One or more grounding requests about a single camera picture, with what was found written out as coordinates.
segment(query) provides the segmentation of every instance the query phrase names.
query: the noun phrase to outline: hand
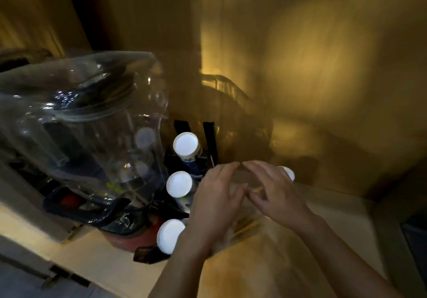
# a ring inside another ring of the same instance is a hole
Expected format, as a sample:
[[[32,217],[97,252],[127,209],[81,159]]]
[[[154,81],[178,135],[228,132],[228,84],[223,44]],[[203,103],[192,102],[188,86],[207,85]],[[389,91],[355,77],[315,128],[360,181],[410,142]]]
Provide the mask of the hand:
[[[191,245],[210,251],[232,224],[246,195],[245,186],[230,195],[230,180],[239,165],[239,162],[217,165],[200,182],[184,231]]]
[[[267,162],[249,161],[243,165],[264,185],[267,200],[253,191],[248,191],[249,200],[264,215],[293,231],[302,231],[316,215],[296,193],[292,181],[283,168]]]

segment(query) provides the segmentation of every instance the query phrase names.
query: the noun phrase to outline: countertop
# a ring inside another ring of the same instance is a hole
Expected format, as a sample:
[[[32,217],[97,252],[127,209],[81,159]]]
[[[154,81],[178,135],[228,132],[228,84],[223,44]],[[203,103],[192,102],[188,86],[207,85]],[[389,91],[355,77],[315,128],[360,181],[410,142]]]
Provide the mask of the countertop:
[[[309,205],[368,264],[387,278],[369,217],[372,202],[343,193],[296,184]],[[123,298],[144,298],[166,261],[133,262],[133,254],[111,246],[95,229],[86,228],[71,242],[58,244],[31,225],[24,225],[0,206],[0,233],[41,257]],[[199,298],[334,297],[317,263],[292,232],[262,218],[258,234],[223,250],[205,262]]]

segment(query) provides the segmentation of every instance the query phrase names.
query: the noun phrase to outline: left hand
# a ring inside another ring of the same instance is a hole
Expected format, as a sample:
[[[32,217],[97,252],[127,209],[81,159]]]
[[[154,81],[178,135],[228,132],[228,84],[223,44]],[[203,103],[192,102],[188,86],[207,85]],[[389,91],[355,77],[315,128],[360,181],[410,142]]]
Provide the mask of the left hand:
[[[193,248],[209,252],[236,217],[246,195],[245,186],[230,195],[230,180],[239,165],[239,162],[217,165],[200,182],[183,232]]]

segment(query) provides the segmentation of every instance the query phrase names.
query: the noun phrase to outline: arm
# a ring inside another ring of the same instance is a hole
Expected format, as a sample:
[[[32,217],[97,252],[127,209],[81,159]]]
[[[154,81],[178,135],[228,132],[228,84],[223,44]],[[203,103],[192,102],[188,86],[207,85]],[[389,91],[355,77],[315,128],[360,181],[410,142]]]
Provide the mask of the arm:
[[[302,239],[338,297],[402,298],[307,207],[282,168],[261,161],[243,164],[263,183],[267,195],[263,200],[249,192],[249,199],[263,214]]]
[[[171,258],[149,298],[195,298],[201,269],[212,244],[236,217],[245,189],[230,195],[230,180],[238,162],[209,170],[195,193],[187,226],[180,234]]]

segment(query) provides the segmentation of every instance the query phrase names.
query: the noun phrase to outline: clear plastic container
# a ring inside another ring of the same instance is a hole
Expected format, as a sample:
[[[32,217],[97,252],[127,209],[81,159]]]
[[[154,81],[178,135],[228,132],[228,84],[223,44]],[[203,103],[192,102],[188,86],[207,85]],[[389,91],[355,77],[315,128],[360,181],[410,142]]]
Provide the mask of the clear plastic container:
[[[147,52],[111,51],[0,74],[0,130],[48,175],[99,203],[135,208],[167,180],[162,68]]]

